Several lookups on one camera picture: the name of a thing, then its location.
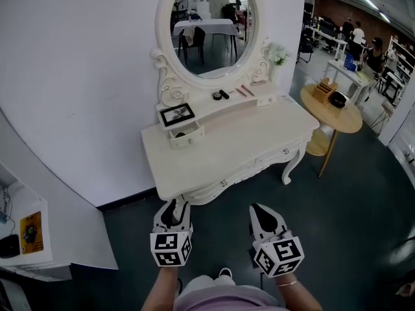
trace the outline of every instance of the wooden basket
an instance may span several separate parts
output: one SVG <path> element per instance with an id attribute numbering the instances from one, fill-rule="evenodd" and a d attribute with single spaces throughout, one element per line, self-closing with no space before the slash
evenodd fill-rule
<path id="1" fill-rule="evenodd" d="M 324 79 L 320 84 L 314 87 L 313 98 L 317 99 L 319 102 L 325 104 L 330 96 L 337 90 L 337 83 L 329 84 L 330 79 Z"/>

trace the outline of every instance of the flower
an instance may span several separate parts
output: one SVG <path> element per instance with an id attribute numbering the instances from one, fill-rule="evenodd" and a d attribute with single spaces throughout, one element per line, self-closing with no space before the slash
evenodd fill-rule
<path id="1" fill-rule="evenodd" d="M 270 43 L 268 45 L 266 55 L 277 66 L 285 65 L 290 57 L 290 54 L 285 50 L 284 46 L 277 43 Z"/>

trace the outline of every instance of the orange poster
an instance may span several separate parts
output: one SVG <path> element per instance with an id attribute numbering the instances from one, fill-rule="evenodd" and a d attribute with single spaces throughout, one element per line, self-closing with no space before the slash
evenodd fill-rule
<path id="1" fill-rule="evenodd" d="M 20 220 L 20 244 L 24 255 L 43 250 L 41 212 Z"/>

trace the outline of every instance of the ceiling light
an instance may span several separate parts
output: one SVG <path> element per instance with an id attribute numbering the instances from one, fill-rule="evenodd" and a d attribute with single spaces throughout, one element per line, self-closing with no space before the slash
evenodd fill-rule
<path id="1" fill-rule="evenodd" d="M 384 13 L 380 13 L 380 15 L 382 16 L 382 18 L 383 18 L 386 22 L 390 23 L 389 19 L 386 17 L 386 15 L 385 15 Z"/>
<path id="2" fill-rule="evenodd" d="M 375 8 L 376 10 L 379 10 L 375 4 L 373 2 L 371 2 L 370 0 L 365 0 L 370 6 L 372 6 L 372 8 Z"/>

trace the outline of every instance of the baseboard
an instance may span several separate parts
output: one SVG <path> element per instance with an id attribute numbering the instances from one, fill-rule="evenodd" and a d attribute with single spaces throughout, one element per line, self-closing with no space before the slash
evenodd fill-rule
<path id="1" fill-rule="evenodd" d="M 145 198 L 149 198 L 152 196 L 157 196 L 157 189 L 156 188 L 151 188 L 149 190 L 145 190 L 143 192 L 140 192 L 138 194 L 133 194 L 132 196 L 123 198 L 122 200 L 116 200 L 115 202 L 111 202 L 105 205 L 101 205 L 98 206 L 98 210 L 100 210 L 101 212 L 105 212 L 105 211 L 109 211 L 112 209 L 116 209 L 118 207 L 130 204 L 130 203 L 134 203 L 134 202 L 138 202 L 139 200 L 144 200 Z"/>

